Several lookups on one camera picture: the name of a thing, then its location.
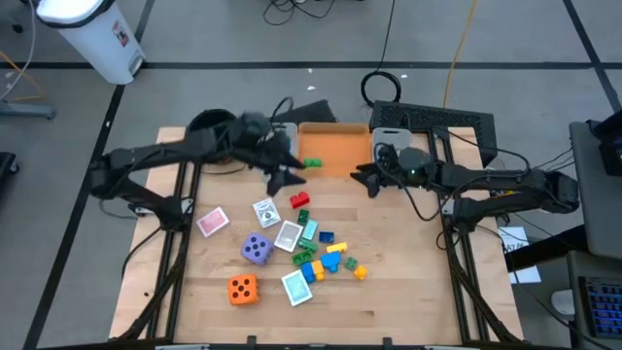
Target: wooden tabletop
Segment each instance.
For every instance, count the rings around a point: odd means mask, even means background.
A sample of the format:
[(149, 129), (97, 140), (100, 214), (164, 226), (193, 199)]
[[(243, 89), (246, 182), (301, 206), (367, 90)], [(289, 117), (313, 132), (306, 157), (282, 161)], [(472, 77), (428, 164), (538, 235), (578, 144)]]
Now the wooden tabletop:
[[(471, 128), (450, 130), (475, 141)], [(159, 131), (157, 142), (179, 140), (183, 135), (181, 127), (165, 127)], [(456, 163), (481, 168), (475, 147), (455, 137), (451, 144)], [(413, 145), (426, 150), (426, 136), (416, 136)], [(170, 195), (177, 168), (171, 165), (151, 170), (147, 187)], [(209, 238), (196, 225), (192, 227), (175, 341), (243, 343), (248, 335), (256, 335), (258, 343), (280, 344), (380, 344), (385, 336), (392, 337), (395, 344), (461, 343), (447, 256), (434, 244), (442, 230), (438, 220), (422, 222), (397, 188), (383, 189), (370, 199), (366, 189), (349, 178), (311, 179), (302, 186), (283, 188), (273, 198), (283, 220), (296, 221), (298, 211), (291, 208), (289, 197), (300, 191), (309, 193), (311, 203), (306, 209), (310, 218), (319, 222), (319, 230), (334, 231), (336, 242), (347, 242), (346, 255), (367, 267), (367, 278), (356, 280), (342, 265), (339, 272), (327, 273), (325, 281), (310, 285), (312, 299), (291, 307), (281, 282), (281, 277), (296, 270), (291, 254), (277, 248), (264, 267), (240, 255), (241, 244), (250, 232), (274, 239), (281, 226), (262, 229), (253, 210), (253, 203), (266, 198), (260, 173), (203, 174), (194, 218), (221, 206), (230, 224)], [(437, 209), (433, 192), (412, 189), (411, 193), (424, 216)], [(487, 194), (466, 195), (481, 199)], [(492, 219), (480, 224), (497, 229)], [(132, 246), (157, 225), (156, 218), (140, 219)], [(141, 248), (127, 266), (111, 335), (125, 331), (153, 294), (163, 237), (160, 234)], [(509, 330), (522, 337), (499, 239), (483, 229), (470, 238), (482, 296)], [(245, 273), (258, 276), (261, 301), (231, 306), (226, 282)], [(477, 338), (471, 303), (465, 296), (471, 337)], [(166, 312), (163, 314), (158, 334), (163, 334)]]

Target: blue lego brick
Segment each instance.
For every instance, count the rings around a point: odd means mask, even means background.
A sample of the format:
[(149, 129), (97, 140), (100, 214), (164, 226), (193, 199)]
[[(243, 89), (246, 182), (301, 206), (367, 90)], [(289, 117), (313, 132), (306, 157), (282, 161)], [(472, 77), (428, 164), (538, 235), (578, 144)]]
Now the blue lego brick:
[(315, 274), (313, 273), (313, 267), (311, 266), (311, 262), (305, 262), (300, 266), (300, 270), (302, 271), (302, 275), (307, 283), (315, 282)]
[(339, 263), (341, 263), (341, 252), (333, 252), (324, 254), (320, 257), (322, 266), (327, 268), (330, 272), (335, 273), (339, 270)]
[(315, 220), (307, 220), (307, 226), (304, 227), (302, 232), (302, 238), (312, 240), (315, 234), (315, 229), (318, 228), (318, 222)]
[(334, 232), (320, 231), (320, 242), (334, 243)]

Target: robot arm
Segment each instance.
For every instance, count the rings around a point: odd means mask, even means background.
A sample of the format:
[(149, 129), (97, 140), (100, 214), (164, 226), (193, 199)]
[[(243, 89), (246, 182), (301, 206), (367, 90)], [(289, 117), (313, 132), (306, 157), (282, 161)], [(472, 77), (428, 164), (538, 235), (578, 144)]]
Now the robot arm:
[(410, 186), (425, 188), (444, 196), (454, 196), (470, 190), (504, 191), (511, 194), (485, 200), (470, 198), (448, 199), (442, 214), (450, 223), (466, 231), (474, 230), (484, 217), (541, 208), (551, 213), (566, 214), (578, 208), (578, 185), (559, 172), (531, 169), (471, 170), (430, 157), (416, 149), (407, 148), (399, 156), (393, 146), (384, 146), (375, 163), (360, 165), (351, 176), (367, 187), (370, 197), (381, 187)]
[[(223, 113), (227, 116), (224, 120), (215, 118), (216, 114)], [(304, 179), (282, 168), (282, 165), (304, 167), (290, 154), (287, 135), (278, 131), (267, 138), (270, 132), (269, 119), (263, 115), (244, 114), (235, 118), (224, 111), (204, 112), (190, 124), (182, 141), (116, 149), (102, 156), (89, 167), (90, 193), (104, 200), (120, 197), (129, 202), (130, 209), (154, 212), (164, 229), (182, 229), (184, 207), (188, 204), (174, 196), (162, 197), (134, 183), (129, 174), (183, 161), (201, 164), (234, 158), (271, 175), (268, 195), (275, 195), (284, 186), (305, 183)]]

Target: toy block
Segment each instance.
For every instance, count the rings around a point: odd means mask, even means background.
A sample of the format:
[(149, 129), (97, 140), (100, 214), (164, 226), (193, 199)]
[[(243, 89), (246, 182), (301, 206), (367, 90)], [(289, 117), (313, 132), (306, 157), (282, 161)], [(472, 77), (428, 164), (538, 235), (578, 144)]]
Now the toy block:
[(354, 271), (354, 275), (357, 276), (358, 279), (363, 280), (367, 276), (367, 269), (363, 265), (359, 265), (357, 269)]
[(290, 197), (290, 203), (292, 204), (293, 209), (298, 209), (304, 204), (309, 203), (309, 201), (310, 201), (309, 194), (307, 194), (307, 192), (305, 191), (302, 191), (299, 194), (292, 195)]
[(322, 266), (322, 262), (314, 261), (311, 262), (311, 267), (313, 268), (313, 274), (315, 275), (315, 279), (318, 281), (324, 281), (324, 267)]
[(351, 270), (351, 271), (354, 271), (357, 268), (357, 263), (359, 263), (359, 262), (356, 259), (350, 257), (346, 261), (346, 268)]
[(315, 282), (315, 274), (313, 273), (313, 267), (311, 267), (311, 262), (305, 262), (300, 266), (300, 270), (302, 271), (302, 275), (307, 283)]
[(298, 248), (302, 248), (304, 250), (308, 250), (308, 251), (310, 251), (313, 254), (315, 254), (315, 252), (318, 251), (318, 245), (317, 244), (311, 242), (308, 239), (304, 239), (304, 238), (301, 238), (298, 241)]
[(332, 253), (332, 252), (345, 253), (347, 250), (348, 250), (348, 243), (346, 242), (327, 246), (327, 253)]
[(303, 263), (309, 263), (312, 260), (313, 260), (313, 253), (307, 250), (292, 256), (292, 263), (294, 263), (294, 265), (297, 265), (297, 266), (300, 266)]
[(311, 240), (315, 234), (315, 229), (318, 228), (318, 222), (315, 220), (308, 220), (307, 226), (304, 227), (302, 232), (302, 238)]
[(322, 243), (333, 243), (334, 242), (334, 233), (330, 231), (320, 231), (320, 242)]
[(341, 263), (341, 253), (333, 252), (324, 254), (320, 257), (322, 266), (327, 268), (330, 272), (335, 273), (339, 270), (339, 263)]
[(319, 158), (305, 158), (302, 164), (304, 167), (322, 167), (322, 160)]
[(258, 265), (265, 265), (274, 251), (274, 243), (259, 233), (251, 233), (242, 243), (242, 257)]
[(246, 305), (259, 301), (257, 276), (245, 274), (229, 278), (226, 285), (231, 305)]
[(307, 221), (309, 220), (309, 211), (300, 209), (300, 213), (298, 213), (298, 224), (301, 226), (307, 225)]

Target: gray floor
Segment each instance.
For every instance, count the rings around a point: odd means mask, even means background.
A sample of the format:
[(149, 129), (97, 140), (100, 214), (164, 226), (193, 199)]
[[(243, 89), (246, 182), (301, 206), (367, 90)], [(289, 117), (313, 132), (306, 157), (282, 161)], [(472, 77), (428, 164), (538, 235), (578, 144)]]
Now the gray floor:
[[(17, 1), (0, 0), (0, 9), (28, 23)], [(146, 0), (119, 0), (135, 27)], [(332, 13), (315, 20), (301, 16), (282, 27), (263, 22), (267, 0), (156, 0), (142, 40), (151, 62), (373, 61), (379, 59), (390, 11), (386, 0), (339, 0)], [(615, 22), (622, 3), (573, 0), (602, 61), (622, 61), (622, 39)], [(310, 11), (325, 3), (310, 1)], [(450, 61), (469, 9), (464, 0), (397, 0), (388, 61)], [(53, 30), (38, 24), (37, 62), (82, 62)], [(13, 33), (0, 20), (0, 50), (14, 60), (27, 57), (30, 28)], [(589, 62), (563, 2), (481, 0), (461, 61)], [(344, 122), (367, 122), (369, 109), (359, 92), (368, 69), (144, 70), (127, 86), (106, 149), (154, 142), (164, 125), (185, 125), (203, 109), (269, 113), (286, 95), (296, 105), (325, 98)], [(395, 69), (403, 102), (442, 104), (447, 71)], [(7, 70), (0, 70), (5, 85)], [(622, 89), (622, 72), (607, 71)], [(0, 202), (0, 347), (19, 348), (48, 278), (69, 221), (95, 140), (115, 87), (91, 70), (32, 69), (58, 110), (53, 122), (0, 121), (0, 150), (19, 156), (21, 172)], [(22, 82), (15, 96), (31, 88)], [(393, 88), (372, 81), (369, 94), (392, 98)], [(519, 152), (532, 164), (570, 146), (568, 124), (603, 119), (612, 113), (594, 69), (458, 70), (448, 107), (493, 113), (499, 146)], [(507, 167), (521, 166), (501, 156)], [(566, 171), (574, 176), (572, 168)], [(137, 179), (144, 180), (144, 174)], [(121, 261), (134, 223), (103, 216), (89, 199), (40, 346), (107, 338), (121, 284)], [(112, 203), (111, 210), (122, 210)], [(559, 232), (581, 223), (580, 212), (525, 217)], [(523, 225), (514, 220), (513, 225)], [(526, 226), (528, 235), (545, 235)], [(568, 286), (564, 261), (540, 266), (543, 283), (528, 286), (541, 299)], [(569, 333), (520, 290), (515, 289), (526, 338), (539, 344), (569, 345)]]

